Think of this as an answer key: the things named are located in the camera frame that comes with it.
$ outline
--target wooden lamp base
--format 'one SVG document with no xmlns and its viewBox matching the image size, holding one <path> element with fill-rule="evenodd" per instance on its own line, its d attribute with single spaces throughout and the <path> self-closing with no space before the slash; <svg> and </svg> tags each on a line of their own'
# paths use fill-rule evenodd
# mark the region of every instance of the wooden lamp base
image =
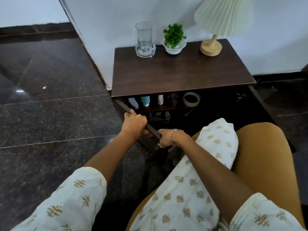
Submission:
<svg viewBox="0 0 308 231">
<path fill-rule="evenodd" d="M 211 39 L 202 41 L 200 51 L 204 55 L 211 57 L 218 55 L 222 49 L 222 45 L 216 39 L 217 35 L 213 35 Z"/>
</svg>

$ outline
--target dark wood tabletop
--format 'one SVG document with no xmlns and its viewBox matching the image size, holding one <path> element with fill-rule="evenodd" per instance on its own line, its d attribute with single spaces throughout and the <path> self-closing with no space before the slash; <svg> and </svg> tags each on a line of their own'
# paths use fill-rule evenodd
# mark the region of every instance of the dark wood tabletop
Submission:
<svg viewBox="0 0 308 231">
<path fill-rule="evenodd" d="M 135 47 L 115 49 L 112 97 L 185 92 L 256 83 L 227 39 L 218 40 L 221 53 L 203 55 L 201 42 L 189 42 L 178 55 L 156 46 L 152 58 L 140 58 Z"/>
</svg>

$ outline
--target artificial plant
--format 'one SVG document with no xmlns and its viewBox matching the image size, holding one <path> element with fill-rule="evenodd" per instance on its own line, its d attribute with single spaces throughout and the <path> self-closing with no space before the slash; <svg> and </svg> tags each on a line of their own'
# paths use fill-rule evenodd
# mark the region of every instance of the artificial plant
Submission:
<svg viewBox="0 0 308 231">
<path fill-rule="evenodd" d="M 182 25 L 178 25 L 177 23 L 173 25 L 169 24 L 168 28 L 168 30 L 164 30 L 165 45 L 169 44 L 171 49 L 174 49 L 183 38 L 186 39 L 186 36 L 184 36 Z"/>
</svg>

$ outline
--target bracelet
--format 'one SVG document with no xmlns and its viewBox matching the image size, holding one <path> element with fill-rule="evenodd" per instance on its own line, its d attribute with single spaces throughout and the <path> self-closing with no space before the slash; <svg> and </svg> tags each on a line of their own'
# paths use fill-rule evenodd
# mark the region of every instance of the bracelet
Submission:
<svg viewBox="0 0 308 231">
<path fill-rule="evenodd" d="M 172 142 L 171 136 L 172 136 L 172 134 L 173 134 L 174 132 L 176 132 L 176 131 L 183 131 L 183 130 L 174 130 L 174 131 L 171 132 L 171 134 L 170 134 L 170 142 L 171 142 L 172 145 L 175 145 L 175 146 L 176 146 L 176 144 L 174 144 L 174 143 Z"/>
</svg>

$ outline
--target lamp base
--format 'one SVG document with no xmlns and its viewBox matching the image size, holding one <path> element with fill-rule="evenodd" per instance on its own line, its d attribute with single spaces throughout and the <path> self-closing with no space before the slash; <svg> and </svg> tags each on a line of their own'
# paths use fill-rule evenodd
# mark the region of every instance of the lamp base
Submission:
<svg viewBox="0 0 308 231">
<path fill-rule="evenodd" d="M 220 51 L 222 49 L 221 43 L 219 43 L 217 40 L 215 40 L 215 43 L 212 47 L 210 47 L 210 41 L 211 39 L 202 41 L 200 46 L 200 51 L 207 56 L 216 56 L 220 54 Z"/>
</svg>

